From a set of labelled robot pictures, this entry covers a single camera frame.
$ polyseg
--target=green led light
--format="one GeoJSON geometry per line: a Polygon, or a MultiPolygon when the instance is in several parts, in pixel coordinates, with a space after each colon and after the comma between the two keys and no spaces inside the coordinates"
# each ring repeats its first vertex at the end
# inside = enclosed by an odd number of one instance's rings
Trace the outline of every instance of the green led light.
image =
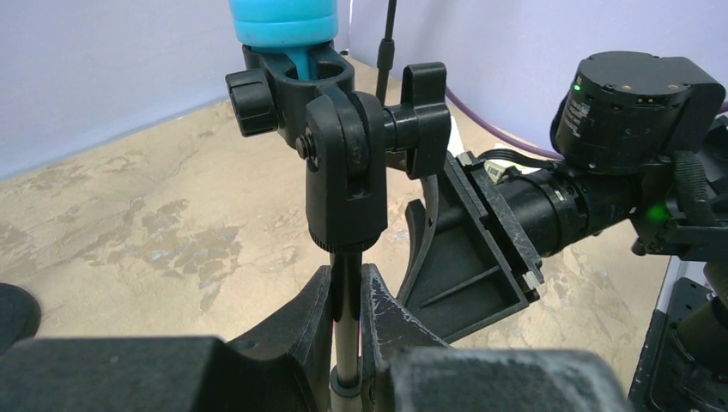
{"type": "Polygon", "coordinates": [[[657,203],[647,210],[645,216],[650,221],[661,223],[670,219],[670,212],[667,210],[667,206],[665,206],[664,203],[657,203]]]}

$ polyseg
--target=black housing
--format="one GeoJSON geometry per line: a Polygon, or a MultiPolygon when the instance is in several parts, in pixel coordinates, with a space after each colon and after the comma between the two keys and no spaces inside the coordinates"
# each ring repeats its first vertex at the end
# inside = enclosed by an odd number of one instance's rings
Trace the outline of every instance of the black housing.
{"type": "Polygon", "coordinates": [[[608,51],[582,60],[551,128],[572,166],[633,174],[676,150],[697,152],[725,89],[687,58],[608,51]]]}

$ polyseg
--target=black cable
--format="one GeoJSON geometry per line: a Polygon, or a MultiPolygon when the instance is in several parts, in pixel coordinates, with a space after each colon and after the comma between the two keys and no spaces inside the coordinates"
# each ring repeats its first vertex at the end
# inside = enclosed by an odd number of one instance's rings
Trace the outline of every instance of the black cable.
{"type": "Polygon", "coordinates": [[[540,159],[534,159],[509,148],[494,148],[492,150],[488,150],[479,154],[478,159],[482,161],[510,161],[517,165],[533,167],[536,169],[556,169],[556,162],[554,161],[542,161],[540,159]]]}
{"type": "Polygon", "coordinates": [[[386,88],[389,81],[389,71],[394,64],[394,15],[397,13],[397,0],[389,0],[387,5],[387,18],[385,25],[385,37],[379,43],[379,55],[377,56],[377,92],[376,96],[382,105],[385,104],[386,88]]]}

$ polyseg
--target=black mount bracket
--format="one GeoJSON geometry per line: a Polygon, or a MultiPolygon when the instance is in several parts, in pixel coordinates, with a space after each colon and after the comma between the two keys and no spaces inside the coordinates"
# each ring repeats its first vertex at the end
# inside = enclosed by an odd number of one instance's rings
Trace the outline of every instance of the black mount bracket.
{"type": "Polygon", "coordinates": [[[427,207],[406,210],[409,268],[397,295],[412,314],[454,342],[538,300],[541,257],[483,161],[448,154],[422,188],[427,207]]]}

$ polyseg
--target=black knob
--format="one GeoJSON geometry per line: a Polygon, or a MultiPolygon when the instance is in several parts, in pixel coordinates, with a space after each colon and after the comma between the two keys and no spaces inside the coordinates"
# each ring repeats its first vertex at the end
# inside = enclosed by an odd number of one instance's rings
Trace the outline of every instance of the black knob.
{"type": "Polygon", "coordinates": [[[404,151],[410,179],[442,171],[450,141],[450,111],[445,102],[445,65],[411,64],[404,68],[399,106],[387,107],[385,127],[396,135],[394,152],[404,151]]]}
{"type": "Polygon", "coordinates": [[[230,102],[243,136],[255,136],[278,129],[276,103],[261,69],[225,76],[230,102]]]}

